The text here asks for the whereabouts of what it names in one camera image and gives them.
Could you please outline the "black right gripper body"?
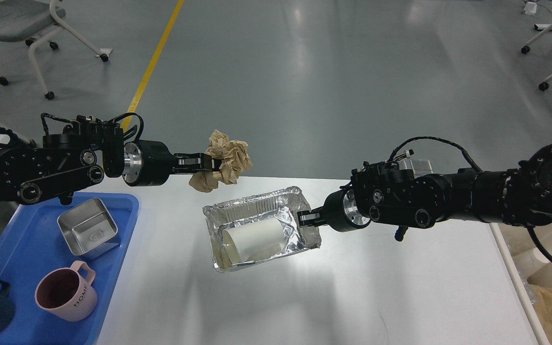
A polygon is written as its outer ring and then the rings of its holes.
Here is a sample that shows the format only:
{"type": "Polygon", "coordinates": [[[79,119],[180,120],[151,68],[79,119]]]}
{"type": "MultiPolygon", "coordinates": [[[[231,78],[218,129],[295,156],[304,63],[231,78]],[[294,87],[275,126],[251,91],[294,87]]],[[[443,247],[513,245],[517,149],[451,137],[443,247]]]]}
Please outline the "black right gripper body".
{"type": "Polygon", "coordinates": [[[326,197],[323,219],[329,227],[340,233],[365,229],[371,222],[370,218],[362,215],[357,208],[352,189],[340,189],[326,197]]]}

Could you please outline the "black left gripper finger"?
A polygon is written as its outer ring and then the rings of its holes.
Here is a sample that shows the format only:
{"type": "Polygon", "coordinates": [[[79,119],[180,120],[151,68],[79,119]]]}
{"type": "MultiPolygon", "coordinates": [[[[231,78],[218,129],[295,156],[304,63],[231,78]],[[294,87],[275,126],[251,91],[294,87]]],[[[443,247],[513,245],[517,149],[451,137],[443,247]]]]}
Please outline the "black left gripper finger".
{"type": "Polygon", "coordinates": [[[222,159],[215,159],[206,153],[175,153],[173,174],[195,174],[202,171],[219,171],[222,159]]]}

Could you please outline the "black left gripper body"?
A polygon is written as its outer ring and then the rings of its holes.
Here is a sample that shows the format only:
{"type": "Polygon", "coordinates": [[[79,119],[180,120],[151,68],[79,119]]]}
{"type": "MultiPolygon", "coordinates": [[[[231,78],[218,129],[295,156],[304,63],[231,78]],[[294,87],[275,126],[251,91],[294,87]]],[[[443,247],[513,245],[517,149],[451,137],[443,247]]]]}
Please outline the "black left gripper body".
{"type": "Polygon", "coordinates": [[[179,157],[167,146],[155,140],[135,140],[124,146],[122,177],[129,186],[159,186],[164,184],[179,157]]]}

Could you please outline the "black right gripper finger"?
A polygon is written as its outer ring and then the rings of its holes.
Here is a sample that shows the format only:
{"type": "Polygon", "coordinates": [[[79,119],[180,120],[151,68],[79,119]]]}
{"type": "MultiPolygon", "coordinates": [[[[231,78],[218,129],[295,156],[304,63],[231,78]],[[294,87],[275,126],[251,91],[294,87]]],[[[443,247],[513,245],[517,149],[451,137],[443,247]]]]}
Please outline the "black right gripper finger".
{"type": "Polygon", "coordinates": [[[327,225],[327,221],[322,216],[322,209],[299,210],[297,212],[297,223],[300,228],[327,225]]]}

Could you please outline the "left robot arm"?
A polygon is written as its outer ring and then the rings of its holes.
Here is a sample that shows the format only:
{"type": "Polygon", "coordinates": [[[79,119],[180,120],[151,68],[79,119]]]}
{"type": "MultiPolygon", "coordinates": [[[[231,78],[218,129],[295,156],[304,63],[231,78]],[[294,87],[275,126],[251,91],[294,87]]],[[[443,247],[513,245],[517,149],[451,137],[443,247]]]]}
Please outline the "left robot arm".
{"type": "Polygon", "coordinates": [[[67,120],[40,115],[43,145],[11,139],[0,143],[0,201],[35,205],[57,198],[69,205],[76,191],[122,177],[129,186],[158,186],[173,174],[219,171],[223,161],[206,153],[170,153],[166,144],[142,140],[144,120],[123,131],[127,112],[109,120],[78,116],[67,120]]]}

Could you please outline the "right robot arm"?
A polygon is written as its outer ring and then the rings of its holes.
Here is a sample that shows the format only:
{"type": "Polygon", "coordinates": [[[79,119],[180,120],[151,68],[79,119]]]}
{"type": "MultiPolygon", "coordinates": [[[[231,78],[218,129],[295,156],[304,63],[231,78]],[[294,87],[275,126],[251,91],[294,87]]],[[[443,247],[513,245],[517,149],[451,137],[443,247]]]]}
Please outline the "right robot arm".
{"type": "Polygon", "coordinates": [[[428,229],[451,218],[504,223],[526,228],[552,262],[534,231],[552,223],[552,144],[506,171],[482,170],[461,149],[469,168],[419,177],[400,168],[399,162],[413,153],[400,154],[402,148],[397,146],[385,161],[364,162],[352,170],[349,183],[327,196],[322,207],[297,213],[299,225],[346,232],[374,221],[396,225],[394,237],[401,241],[409,228],[428,229]]]}

